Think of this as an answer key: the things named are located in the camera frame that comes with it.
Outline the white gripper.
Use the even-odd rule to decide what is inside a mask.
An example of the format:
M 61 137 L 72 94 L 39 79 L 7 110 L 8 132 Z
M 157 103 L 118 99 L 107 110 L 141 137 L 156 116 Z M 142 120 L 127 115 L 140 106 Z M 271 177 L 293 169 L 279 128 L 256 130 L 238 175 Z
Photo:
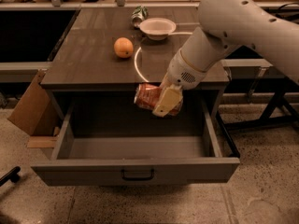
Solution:
M 158 117 L 175 116 L 182 106 L 182 89 L 191 90 L 196 88 L 205 76 L 206 71 L 201 71 L 191 65 L 183 57 L 180 49 L 171 60 L 167 74 L 165 74 L 160 84 L 160 88 L 163 89 L 152 113 Z

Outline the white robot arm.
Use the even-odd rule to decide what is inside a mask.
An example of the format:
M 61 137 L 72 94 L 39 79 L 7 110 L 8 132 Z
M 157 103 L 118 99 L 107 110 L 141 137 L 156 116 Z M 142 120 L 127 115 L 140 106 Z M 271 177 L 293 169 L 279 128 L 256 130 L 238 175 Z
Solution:
M 252 0 L 201 0 L 200 25 L 171 60 L 153 114 L 163 117 L 195 88 L 216 62 L 245 46 L 299 83 L 299 25 L 279 19 Z

